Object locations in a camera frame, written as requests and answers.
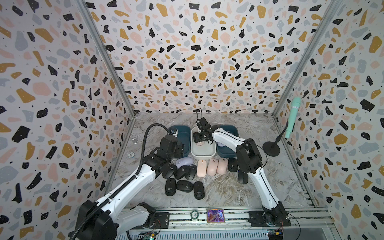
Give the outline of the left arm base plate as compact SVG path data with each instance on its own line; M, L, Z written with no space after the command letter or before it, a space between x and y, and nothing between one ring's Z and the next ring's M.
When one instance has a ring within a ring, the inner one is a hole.
M170 213L160 212L160 213L155 213L153 218L150 217L148 224L134 227L133 230L149 231L149 230L158 230L158 229L168 229L169 223L170 223Z

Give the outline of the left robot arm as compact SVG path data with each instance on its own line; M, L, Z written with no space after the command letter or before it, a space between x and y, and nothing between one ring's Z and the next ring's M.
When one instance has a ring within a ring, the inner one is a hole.
M155 209L141 203L123 212L125 206L146 185L155 180L174 158L183 155L184 145L173 135L166 135L160 146L142 157L136 172L115 189L95 202L87 200L79 210L76 228L71 232L72 240L114 240L132 228L151 225Z

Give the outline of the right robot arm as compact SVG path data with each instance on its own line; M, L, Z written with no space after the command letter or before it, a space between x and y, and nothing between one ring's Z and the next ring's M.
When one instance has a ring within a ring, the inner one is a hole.
M226 132L217 125L210 125L202 117L197 119L198 132L193 133L195 143L217 142L230 148L237 154L238 167L252 180L262 201L265 222L277 226L289 219L283 203L276 196L264 172L263 158L259 146L251 138L243 139Z

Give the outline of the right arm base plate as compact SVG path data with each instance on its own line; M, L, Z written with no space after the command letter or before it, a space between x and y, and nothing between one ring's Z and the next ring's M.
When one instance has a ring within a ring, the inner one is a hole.
M292 225L290 219L283 219L282 222L275 225L268 225L263 211L249 211L248 222L252 227L290 227Z

